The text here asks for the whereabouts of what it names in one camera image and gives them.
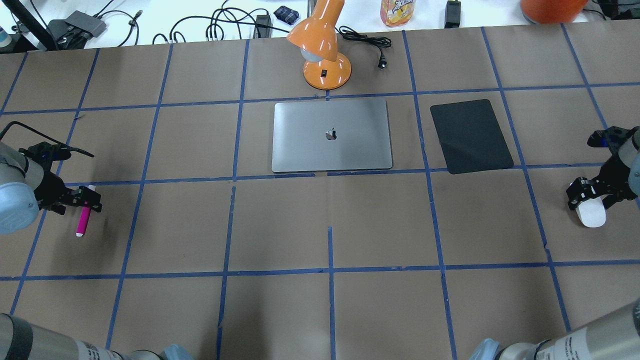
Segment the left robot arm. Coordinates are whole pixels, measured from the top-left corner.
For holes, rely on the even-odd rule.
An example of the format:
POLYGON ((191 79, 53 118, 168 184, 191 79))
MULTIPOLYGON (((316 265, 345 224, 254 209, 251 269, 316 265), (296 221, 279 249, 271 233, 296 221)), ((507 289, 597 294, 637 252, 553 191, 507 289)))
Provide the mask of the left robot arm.
POLYGON ((14 234, 29 227, 41 210, 64 215, 67 207, 88 208, 102 212, 102 196, 94 187, 67 187, 51 171, 53 162, 68 160, 73 152, 93 157, 92 153, 73 146, 41 142, 16 150, 0 145, 0 232, 14 234))

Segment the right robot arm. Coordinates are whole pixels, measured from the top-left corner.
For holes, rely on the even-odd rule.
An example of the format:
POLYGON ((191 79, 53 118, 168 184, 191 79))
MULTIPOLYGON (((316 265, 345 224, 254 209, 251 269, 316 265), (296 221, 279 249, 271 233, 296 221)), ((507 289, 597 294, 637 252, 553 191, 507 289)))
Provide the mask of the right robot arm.
POLYGON ((588 199, 604 197, 604 209, 639 196, 639 127, 611 126, 594 131, 587 139, 592 148, 608 148, 611 156, 594 178, 578 177, 566 189, 567 207, 575 211, 588 199))

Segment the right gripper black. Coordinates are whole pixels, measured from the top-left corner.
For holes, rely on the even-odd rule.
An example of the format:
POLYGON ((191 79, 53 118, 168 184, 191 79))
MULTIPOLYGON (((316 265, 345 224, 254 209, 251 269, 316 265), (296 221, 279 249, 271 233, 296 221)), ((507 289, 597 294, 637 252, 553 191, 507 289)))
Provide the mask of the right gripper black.
POLYGON ((633 169, 639 157, 639 128, 624 129, 611 126, 605 130, 594 131, 587 145, 592 148, 608 148, 611 153, 599 170, 598 175, 590 180, 578 177, 566 189, 567 207, 571 211, 597 195, 604 196, 606 210, 622 201, 633 201, 639 196, 639 169, 633 169))

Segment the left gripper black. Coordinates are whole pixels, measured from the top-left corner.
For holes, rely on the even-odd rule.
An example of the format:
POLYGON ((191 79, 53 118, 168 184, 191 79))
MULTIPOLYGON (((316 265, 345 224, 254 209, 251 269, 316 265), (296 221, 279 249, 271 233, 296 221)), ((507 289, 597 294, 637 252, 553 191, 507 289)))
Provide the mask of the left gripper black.
POLYGON ((37 181, 34 190, 39 209, 64 215, 66 207, 84 207, 99 214, 103 209, 100 193, 92 187, 70 189, 66 187, 62 178, 51 171, 53 162, 68 160, 72 152, 82 153, 83 150, 69 145, 54 145, 48 142, 40 142, 28 148, 19 148, 19 153, 32 161, 34 166, 41 166, 43 170, 42 178, 37 181))

